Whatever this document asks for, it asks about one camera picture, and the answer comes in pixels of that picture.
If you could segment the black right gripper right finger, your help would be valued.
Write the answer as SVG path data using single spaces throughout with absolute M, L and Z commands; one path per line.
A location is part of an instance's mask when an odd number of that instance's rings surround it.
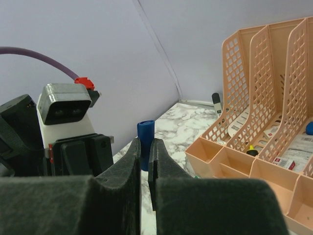
M 148 183 L 159 235 L 286 235 L 270 186 L 258 179 L 194 178 L 164 141 L 150 149 Z

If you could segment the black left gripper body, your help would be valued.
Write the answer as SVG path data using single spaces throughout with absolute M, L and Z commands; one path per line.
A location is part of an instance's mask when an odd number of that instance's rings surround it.
M 98 176 L 113 165 L 112 136 L 88 134 L 56 140 L 45 151 L 44 175 Z

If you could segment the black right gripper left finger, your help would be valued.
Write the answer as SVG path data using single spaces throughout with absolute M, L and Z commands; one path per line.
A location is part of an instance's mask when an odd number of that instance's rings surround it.
M 138 235 L 141 143 L 100 175 L 2 177 L 3 235 Z

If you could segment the blue pen cap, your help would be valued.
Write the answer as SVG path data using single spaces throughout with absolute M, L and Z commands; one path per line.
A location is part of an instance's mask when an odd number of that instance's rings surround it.
M 155 121 L 147 120 L 137 124 L 137 137 L 141 143 L 141 169 L 148 171 L 150 148 L 155 137 Z

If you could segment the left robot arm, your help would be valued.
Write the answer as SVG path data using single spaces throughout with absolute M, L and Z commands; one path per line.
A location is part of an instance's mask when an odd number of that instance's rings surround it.
M 48 108 L 48 127 L 69 128 L 66 137 L 60 131 L 47 134 L 58 137 L 44 147 L 36 104 L 28 94 L 18 96 L 0 107 L 0 163 L 8 176 L 97 176 L 113 164 L 111 139 L 82 130 L 91 104 L 89 99 L 53 102 Z

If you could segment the yellow highlighter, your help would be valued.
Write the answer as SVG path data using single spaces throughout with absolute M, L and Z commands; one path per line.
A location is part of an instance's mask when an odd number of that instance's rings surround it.
M 249 149 L 246 151 L 248 155 L 256 157 L 258 155 L 258 151 L 253 147 L 253 145 L 249 146 Z

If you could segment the white oval label card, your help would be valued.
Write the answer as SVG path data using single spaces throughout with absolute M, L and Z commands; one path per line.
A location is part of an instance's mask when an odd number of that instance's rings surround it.
M 249 111 L 250 108 L 248 106 L 242 113 L 239 114 L 237 118 L 235 118 L 235 120 L 232 123 L 230 123 L 227 129 L 230 137 L 233 137 L 239 131 L 239 129 L 245 124 Z

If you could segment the peach plastic desk organizer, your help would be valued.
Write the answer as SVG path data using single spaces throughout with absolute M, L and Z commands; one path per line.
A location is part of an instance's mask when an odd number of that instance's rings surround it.
M 275 192 L 288 228 L 313 232 L 313 158 L 300 170 L 275 164 L 312 150 L 313 19 L 240 29 L 222 46 L 224 107 L 186 150 L 203 178 L 258 178 Z

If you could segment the white red staples box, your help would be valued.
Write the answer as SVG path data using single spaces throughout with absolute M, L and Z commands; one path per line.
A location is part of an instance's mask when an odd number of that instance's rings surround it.
M 294 160 L 281 157 L 276 157 L 272 163 L 288 170 L 293 170 L 296 165 Z

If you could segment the small white red box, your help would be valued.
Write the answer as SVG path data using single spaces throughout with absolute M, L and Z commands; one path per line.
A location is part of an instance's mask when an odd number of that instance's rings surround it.
M 272 126 L 271 128 L 264 130 L 262 138 L 267 141 L 270 140 L 274 136 L 274 134 L 277 132 L 278 129 L 279 129 L 279 126 Z

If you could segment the black grey stapler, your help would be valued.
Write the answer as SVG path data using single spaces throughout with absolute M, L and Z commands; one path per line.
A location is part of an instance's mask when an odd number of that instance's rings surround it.
M 222 114 L 222 106 L 221 106 L 220 95 L 218 93 L 212 94 L 212 102 L 213 102 L 213 106 L 215 109 L 215 113 L 217 117 L 219 118 Z

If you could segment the white paper packet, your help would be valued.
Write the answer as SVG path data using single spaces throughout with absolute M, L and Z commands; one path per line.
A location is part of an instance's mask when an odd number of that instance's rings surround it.
M 313 155 L 313 137 L 309 135 L 297 135 L 286 151 L 283 158 L 306 163 Z

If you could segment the blue eraser box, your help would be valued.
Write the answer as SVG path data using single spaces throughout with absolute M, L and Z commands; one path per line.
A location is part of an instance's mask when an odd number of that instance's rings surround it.
M 305 133 L 306 135 L 313 135 L 313 122 L 309 122 L 307 125 L 306 125 L 306 128 L 305 128 Z

